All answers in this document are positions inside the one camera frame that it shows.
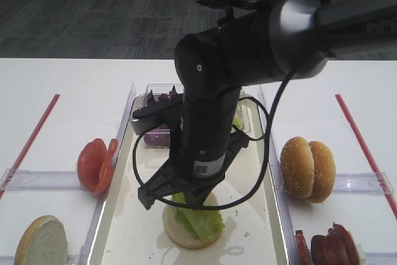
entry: red stick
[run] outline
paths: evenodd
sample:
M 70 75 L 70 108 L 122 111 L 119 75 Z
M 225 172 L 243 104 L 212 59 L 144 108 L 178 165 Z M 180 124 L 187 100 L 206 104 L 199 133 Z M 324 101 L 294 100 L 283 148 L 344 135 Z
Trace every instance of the red stick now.
M 13 177 L 14 173 L 17 171 L 19 168 L 20 164 L 24 160 L 27 152 L 29 151 L 29 148 L 32 146 L 33 141 L 36 139 L 36 136 L 38 135 L 40 129 L 43 127 L 45 121 L 47 120 L 48 116 L 50 115 L 52 109 L 54 108 L 56 102 L 60 98 L 59 94 L 55 94 L 54 97 L 52 98 L 50 104 L 48 105 L 47 109 L 45 110 L 44 114 L 42 115 L 42 118 L 38 121 L 38 124 L 36 125 L 34 131 L 30 135 L 29 139 L 27 140 L 25 146 L 23 147 L 22 151 L 19 153 L 19 156 L 15 160 L 15 163 L 12 165 L 11 171 L 8 174 L 8 177 L 6 179 L 5 185 L 10 182 L 11 178 Z M 0 191 L 0 199 L 3 195 L 4 191 Z
M 362 137 L 359 128 L 354 122 L 353 116 L 350 114 L 349 109 L 347 108 L 342 96 L 340 94 L 335 95 L 337 102 L 339 103 L 343 113 L 345 114 L 345 117 L 347 121 L 350 123 L 350 126 L 353 129 L 353 132 L 355 134 L 355 137 L 359 141 L 359 144 L 361 146 L 362 151 L 364 152 L 365 157 L 367 158 L 368 163 L 370 164 L 372 171 L 375 173 L 379 173 L 379 167 L 377 165 L 377 162 L 373 158 L 371 151 L 369 150 L 367 144 L 364 141 L 364 138 Z M 387 190 L 387 186 L 385 182 L 383 181 L 383 178 L 381 175 L 377 174 L 378 180 L 380 182 L 380 185 L 382 186 L 383 190 Z M 385 197 L 387 199 L 387 202 L 389 202 L 390 208 L 392 209 L 396 219 L 397 219 L 397 203 L 395 201 L 395 198 L 393 197 L 392 194 L 385 194 Z

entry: lettuce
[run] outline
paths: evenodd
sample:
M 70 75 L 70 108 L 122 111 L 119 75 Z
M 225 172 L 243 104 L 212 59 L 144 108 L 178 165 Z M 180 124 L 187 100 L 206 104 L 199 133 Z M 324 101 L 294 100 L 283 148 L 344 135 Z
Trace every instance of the lettuce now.
M 240 130 L 243 129 L 243 121 L 240 118 L 236 117 L 236 116 L 234 117 L 233 124 L 235 126 L 237 126 L 238 129 L 240 129 Z
M 182 192 L 172 195 L 172 198 L 175 202 L 186 204 L 185 195 Z M 222 215 L 218 210 L 178 208 L 178 211 L 180 215 L 177 213 L 176 219 L 187 225 L 189 230 L 193 230 L 202 241 L 211 240 L 225 227 Z

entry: tomato slice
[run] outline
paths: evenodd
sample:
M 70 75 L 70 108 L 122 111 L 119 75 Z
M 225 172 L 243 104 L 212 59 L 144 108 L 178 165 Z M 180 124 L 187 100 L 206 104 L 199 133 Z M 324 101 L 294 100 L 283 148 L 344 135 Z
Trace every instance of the tomato slice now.
M 112 158 L 117 150 L 117 146 L 118 146 L 118 140 L 111 139 L 105 160 L 102 163 L 102 166 L 100 167 L 98 185 L 95 188 L 94 195 L 99 195 L 103 193 L 103 191 L 112 181 L 113 173 L 114 173 L 112 168 Z
M 113 178 L 112 157 L 118 140 L 112 139 L 106 149 L 102 139 L 88 143 L 79 155 L 78 177 L 87 191 L 99 195 L 103 193 Z
M 95 191 L 106 152 L 104 141 L 97 138 L 88 143 L 79 155 L 78 177 L 80 183 L 90 192 Z

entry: top bun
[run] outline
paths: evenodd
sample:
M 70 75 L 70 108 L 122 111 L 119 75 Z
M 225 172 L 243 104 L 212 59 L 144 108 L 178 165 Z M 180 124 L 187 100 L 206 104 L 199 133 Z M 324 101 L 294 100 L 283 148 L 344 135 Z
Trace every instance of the top bun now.
M 281 152 L 281 172 L 287 192 L 308 198 L 313 192 L 314 159 L 309 143 L 302 137 L 286 142 Z
M 332 192 L 336 169 L 331 150 L 318 141 L 302 137 L 286 142 L 281 152 L 284 188 L 297 198 L 324 202 Z

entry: hamburger bun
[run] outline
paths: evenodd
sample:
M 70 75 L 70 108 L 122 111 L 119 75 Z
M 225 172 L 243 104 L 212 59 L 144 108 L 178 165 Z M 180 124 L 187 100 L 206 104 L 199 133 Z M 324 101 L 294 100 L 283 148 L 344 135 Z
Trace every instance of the hamburger bun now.
M 213 193 L 207 197 L 204 202 L 204 205 L 218 205 L 218 201 Z M 222 231 L 219 231 L 214 235 L 213 238 L 208 241 L 202 241 L 199 239 L 194 233 L 192 233 L 188 227 L 184 223 L 181 223 L 176 219 L 178 208 L 174 206 L 167 205 L 163 211 L 163 224 L 164 229 L 168 235 L 168 237 L 177 245 L 188 248 L 188 249 L 200 249 L 210 246 L 222 234 Z
M 314 159 L 309 143 L 302 137 L 286 142 L 281 152 L 281 172 L 287 192 L 308 198 L 313 192 Z
M 280 159 L 284 188 L 292 196 L 322 203 L 331 195 L 336 169 L 332 152 L 324 143 L 292 138 Z
M 52 215 L 34 220 L 19 241 L 14 265 L 65 265 L 68 242 L 62 223 Z

